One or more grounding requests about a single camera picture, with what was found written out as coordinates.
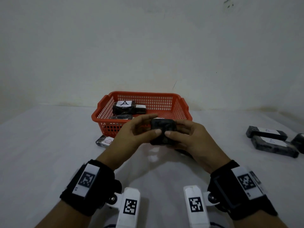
white sheet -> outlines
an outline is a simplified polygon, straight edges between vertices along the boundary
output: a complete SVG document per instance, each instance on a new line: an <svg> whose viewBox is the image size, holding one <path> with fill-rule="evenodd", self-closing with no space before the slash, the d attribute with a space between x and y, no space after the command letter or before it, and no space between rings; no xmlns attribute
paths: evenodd
<svg viewBox="0 0 304 228"><path fill-rule="evenodd" d="M38 106L0 125L0 227L34 227L59 201L81 164L104 149L91 120L95 108ZM245 135L249 125L296 133L259 112L191 111L219 146L262 181L280 218L290 228L304 227L304 155L297 159L255 150ZM165 147L142 145L116 170L123 187L141 192L137 227L185 228L188 216L183 187L207 189L209 175L193 160ZM208 208L210 221L229 227L229 220ZM104 207L90 227L115 223L118 212Z"/></svg>

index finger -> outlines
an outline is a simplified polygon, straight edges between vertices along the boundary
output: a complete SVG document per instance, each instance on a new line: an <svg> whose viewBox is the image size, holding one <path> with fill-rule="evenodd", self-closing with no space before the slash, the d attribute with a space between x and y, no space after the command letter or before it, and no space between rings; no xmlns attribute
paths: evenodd
<svg viewBox="0 0 304 228"><path fill-rule="evenodd" d="M183 125L183 126L186 126L186 127L192 127L196 124L195 122L189 121L189 120L186 120L186 119L177 119L177 120L175 120L175 122L178 125Z"/></svg>
<svg viewBox="0 0 304 228"><path fill-rule="evenodd" d="M136 118L133 118L130 121L130 125L131 126L137 126L137 125L139 125L140 123L142 123L146 120L157 118L157 116L158 116L158 114L142 114L142 115L139 115Z"/></svg>

black cable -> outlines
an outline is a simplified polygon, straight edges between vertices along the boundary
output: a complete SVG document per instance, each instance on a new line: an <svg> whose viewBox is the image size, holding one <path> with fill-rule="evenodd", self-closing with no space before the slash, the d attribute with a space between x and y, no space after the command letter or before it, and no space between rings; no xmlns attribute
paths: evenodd
<svg viewBox="0 0 304 228"><path fill-rule="evenodd" d="M110 225L105 226L104 228L112 228L112 227L116 227L116 224L110 224Z"/></svg>
<svg viewBox="0 0 304 228"><path fill-rule="evenodd" d="M217 224L217 223L215 223L215 222L210 222L210 225L211 225L211 226L217 226L217 227L219 227L219 228L225 228L225 227L223 227L223 226L221 226L220 224Z"/></svg>

white plastic device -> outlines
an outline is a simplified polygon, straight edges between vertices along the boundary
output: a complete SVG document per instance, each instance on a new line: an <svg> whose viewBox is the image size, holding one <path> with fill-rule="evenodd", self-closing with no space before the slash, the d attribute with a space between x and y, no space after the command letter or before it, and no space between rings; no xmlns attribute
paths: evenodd
<svg viewBox="0 0 304 228"><path fill-rule="evenodd" d="M214 206L218 203L211 203L208 200L210 192L202 192L196 185L184 187L185 200L188 211L188 218L191 228L210 228L207 206Z"/></svg>
<svg viewBox="0 0 304 228"><path fill-rule="evenodd" d="M135 228L140 204L140 192L138 189L126 187L122 194L115 193L117 201L109 207L117 208L119 215L116 228Z"/></svg>

person's left hand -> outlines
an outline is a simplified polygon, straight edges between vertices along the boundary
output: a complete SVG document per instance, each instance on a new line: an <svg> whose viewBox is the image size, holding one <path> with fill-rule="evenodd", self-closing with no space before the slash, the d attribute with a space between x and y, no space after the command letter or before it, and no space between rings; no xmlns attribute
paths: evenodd
<svg viewBox="0 0 304 228"><path fill-rule="evenodd" d="M157 114L144 114L124 124L109 147L96 160L112 170L118 169L141 144L148 143L161 135L160 129L150 130L149 127L143 127L150 124L151 119L157 116Z"/></svg>

